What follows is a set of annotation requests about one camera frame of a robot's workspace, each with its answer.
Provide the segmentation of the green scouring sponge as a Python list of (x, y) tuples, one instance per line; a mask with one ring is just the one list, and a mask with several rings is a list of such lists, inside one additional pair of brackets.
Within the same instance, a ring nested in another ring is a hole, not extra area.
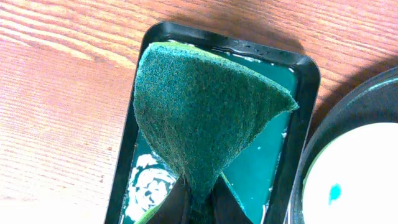
[(190, 221), (211, 223), (218, 177), (276, 116), (298, 108), (290, 91), (198, 47), (154, 42), (139, 61), (134, 113), (150, 148), (192, 193)]

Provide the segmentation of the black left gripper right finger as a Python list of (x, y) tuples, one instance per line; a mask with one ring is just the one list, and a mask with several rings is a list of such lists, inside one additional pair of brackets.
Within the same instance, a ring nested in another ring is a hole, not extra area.
[(215, 224), (252, 224), (222, 175), (218, 177), (212, 188), (211, 203)]

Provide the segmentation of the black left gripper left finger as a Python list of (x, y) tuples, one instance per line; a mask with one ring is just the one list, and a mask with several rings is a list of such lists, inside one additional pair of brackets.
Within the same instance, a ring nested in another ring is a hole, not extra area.
[(147, 224), (188, 224), (191, 199), (188, 183), (179, 178)]

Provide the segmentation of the white plate with green stain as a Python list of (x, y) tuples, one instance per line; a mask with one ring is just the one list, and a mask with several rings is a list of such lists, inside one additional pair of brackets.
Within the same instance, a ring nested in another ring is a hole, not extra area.
[(328, 143), (303, 182), (305, 223), (397, 224), (397, 124), (355, 128)]

